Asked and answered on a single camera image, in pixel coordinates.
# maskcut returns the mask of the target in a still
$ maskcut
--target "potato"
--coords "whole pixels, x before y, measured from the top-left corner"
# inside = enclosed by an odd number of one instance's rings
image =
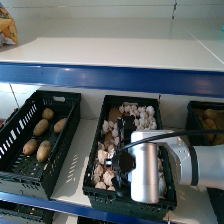
[[[204,118],[205,119],[209,118],[209,119],[214,120],[216,118],[216,116],[217,116],[217,112],[212,110],[212,109],[207,109],[204,112]]]
[[[44,162],[49,156],[51,151],[51,143],[49,141],[43,141],[37,150],[37,160],[38,162]]]
[[[215,140],[212,142],[212,145],[223,145],[224,144],[224,135],[219,134],[215,136]]]
[[[35,152],[36,149],[37,149],[37,141],[35,139],[30,139],[23,146],[23,154],[26,156],[30,156],[32,153]]]
[[[210,130],[209,126],[207,125],[207,123],[203,120],[202,117],[198,116],[198,119],[202,125],[202,128],[205,130]],[[206,138],[208,139],[209,142],[212,142],[214,140],[215,135],[214,134],[209,134],[206,135]]]
[[[54,132],[55,133],[60,133],[60,131],[62,130],[62,128],[64,127],[64,124],[66,122],[67,118],[63,118],[60,121],[58,121],[55,125],[54,125]]]
[[[42,119],[34,128],[33,134],[37,137],[41,136],[47,130],[48,126],[49,126],[48,120]]]
[[[212,119],[206,119],[205,122],[210,129],[217,129],[215,122]]]
[[[43,113],[42,113],[42,118],[51,120],[54,117],[54,111],[51,110],[50,108],[46,108]]]

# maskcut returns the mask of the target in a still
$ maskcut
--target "black plastic crate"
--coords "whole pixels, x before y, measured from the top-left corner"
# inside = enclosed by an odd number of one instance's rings
[[[116,224],[114,222],[106,222],[106,221],[101,221],[101,220],[96,220],[96,219],[91,219],[91,218],[85,218],[85,217],[78,217],[77,224]]]
[[[138,103],[138,106],[153,106],[155,109],[155,119],[157,129],[162,130],[162,122],[160,117],[159,104],[156,99],[137,98],[137,97],[122,97],[122,96],[105,96],[101,109],[101,114],[92,145],[89,162],[86,168],[83,192],[88,195],[91,205],[94,209],[129,215],[144,219],[162,221],[163,217],[169,210],[176,208],[176,192],[172,178],[171,166],[167,150],[161,147],[161,158],[164,169],[165,181],[167,184],[166,199],[161,199],[157,204],[145,204],[133,201],[130,197],[118,197],[116,192],[96,189],[91,187],[91,175],[93,173],[94,161],[98,151],[98,141],[101,140],[101,128],[104,120],[108,120],[109,111],[112,107],[118,107],[123,102]]]
[[[41,208],[0,201],[0,216],[21,224],[51,224],[54,212]]]
[[[197,109],[213,109],[216,111],[223,111],[224,104],[223,103],[215,103],[215,102],[198,102],[198,101],[190,101],[188,104],[188,118],[186,124],[186,130],[203,130],[200,121],[197,118],[197,115],[194,111],[194,108]],[[210,146],[211,144],[207,140],[205,135],[196,135],[196,136],[188,136],[189,142],[192,146]],[[224,223],[224,191],[215,189],[215,188],[207,188],[210,202],[212,204],[213,210],[217,216],[218,223]]]
[[[36,91],[26,100],[0,131],[0,191],[49,199],[80,121],[80,101],[79,93],[48,91]],[[22,149],[47,107],[54,111],[54,118],[48,130],[35,139],[38,145],[49,140],[52,150],[48,159],[39,163],[36,152],[25,156]],[[62,131],[54,133],[54,124],[65,117]]]

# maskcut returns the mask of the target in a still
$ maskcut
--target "white wall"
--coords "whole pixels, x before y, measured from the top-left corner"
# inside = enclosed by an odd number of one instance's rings
[[[223,0],[1,0],[14,18],[223,18]]]

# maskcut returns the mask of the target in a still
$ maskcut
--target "black cable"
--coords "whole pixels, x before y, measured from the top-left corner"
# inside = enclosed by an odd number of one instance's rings
[[[149,141],[155,141],[155,140],[159,140],[159,139],[163,139],[163,138],[172,138],[172,137],[177,137],[177,136],[182,136],[182,135],[188,136],[188,135],[208,135],[208,134],[224,134],[224,130],[220,130],[220,129],[193,130],[193,131],[180,131],[180,132],[172,132],[172,133],[168,133],[168,134],[156,135],[156,136],[152,136],[149,138],[143,138],[139,141],[127,144],[127,145],[123,146],[122,148],[118,149],[118,151],[121,152],[121,151],[131,148],[135,145],[142,144],[142,143],[149,142]]]

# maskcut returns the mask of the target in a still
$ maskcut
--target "white mushroom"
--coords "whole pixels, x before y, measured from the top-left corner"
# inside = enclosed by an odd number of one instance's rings
[[[95,186],[95,188],[99,188],[99,189],[107,189],[106,185],[104,184],[104,182],[98,182]]]
[[[101,164],[104,164],[104,160],[108,158],[108,152],[99,150],[98,151],[98,160]]]
[[[104,120],[103,126],[102,126],[103,134],[106,134],[109,131],[109,123],[108,121]]]
[[[137,127],[137,130],[144,130],[144,127],[140,124],[140,125]]]
[[[156,119],[153,116],[149,116],[148,119],[149,119],[150,122],[151,121],[156,121]]]
[[[116,137],[118,136],[118,130],[117,130],[117,129],[114,129],[114,130],[112,131],[112,136],[113,136],[114,138],[116,138]]]
[[[112,170],[108,170],[103,175],[103,181],[107,186],[112,186],[111,179],[115,177],[115,174]]]
[[[157,158],[157,161],[158,161],[158,171],[162,172],[163,171],[163,166],[162,166],[161,159]]]
[[[120,111],[122,114],[124,113],[124,106],[123,106],[123,105],[119,107],[119,111]]]
[[[124,107],[124,111],[126,112],[126,113],[129,113],[130,112],[130,105],[127,105],[127,106],[125,106]]]
[[[114,139],[114,145],[118,145],[119,144],[119,137],[116,137],[115,139]]]
[[[149,126],[149,120],[147,118],[140,118],[139,119],[140,125],[147,128]]]
[[[138,111],[139,111],[139,113],[141,113],[141,112],[145,112],[145,107],[139,107],[139,108],[138,108]]]
[[[107,190],[109,190],[109,191],[115,191],[115,188],[113,186],[110,186],[110,187],[107,188]]]
[[[112,159],[115,153],[115,149],[113,145],[108,147],[108,159]]]
[[[134,113],[135,113],[136,117],[139,117],[140,116],[140,113],[139,113],[138,110],[134,110]]]
[[[159,196],[164,196],[166,193],[166,181],[163,177],[159,178]]]
[[[117,129],[117,123],[114,123],[114,129]]]
[[[111,150],[114,150],[114,146],[113,145],[109,145],[107,150],[108,150],[108,152],[110,152]]]
[[[135,126],[138,127],[139,124],[140,124],[139,120],[138,119],[135,119],[134,122],[135,122]]]
[[[153,108],[152,106],[148,106],[148,107],[146,108],[146,113],[147,113],[148,115],[150,115],[150,116],[154,116],[154,114],[155,114],[155,110],[154,110],[154,108]]]
[[[104,144],[98,142],[98,150],[100,149],[105,150],[105,147],[104,147]]]
[[[157,129],[157,124],[156,124],[155,121],[151,121],[149,125],[150,125],[151,130],[156,130]]]
[[[94,170],[94,174],[98,174],[99,176],[103,174],[103,167],[100,164],[98,164],[98,166]]]
[[[109,129],[111,131],[114,128],[114,122],[113,121],[109,121],[108,124],[109,124]]]
[[[93,179],[91,180],[91,185],[95,186],[98,182],[100,182],[100,176],[98,174],[94,174]]]
[[[136,105],[131,105],[131,110],[132,110],[132,111],[137,110],[137,106],[136,106]]]
[[[159,177],[159,179],[161,178],[161,177],[163,177],[163,172],[158,172],[158,177]]]
[[[114,148],[108,153],[108,159],[112,159],[114,156],[115,150]]]
[[[145,113],[145,112],[141,112],[141,113],[140,113],[140,117],[146,119],[146,118],[148,118],[149,116],[148,116],[147,113]]]
[[[130,110],[130,116],[134,116],[134,117],[136,117],[136,114],[134,113],[134,111],[133,110]]]

